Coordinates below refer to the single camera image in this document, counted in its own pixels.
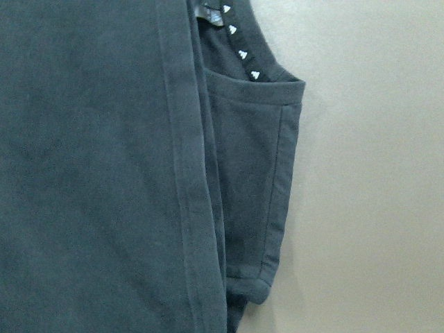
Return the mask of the black graphic t-shirt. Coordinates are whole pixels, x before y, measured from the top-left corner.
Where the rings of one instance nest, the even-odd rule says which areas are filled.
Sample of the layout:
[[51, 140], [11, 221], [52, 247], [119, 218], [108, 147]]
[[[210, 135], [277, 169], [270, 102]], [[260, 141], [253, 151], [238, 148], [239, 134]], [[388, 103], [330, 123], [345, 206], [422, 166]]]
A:
[[236, 332], [304, 89], [249, 1], [2, 1], [1, 331]]

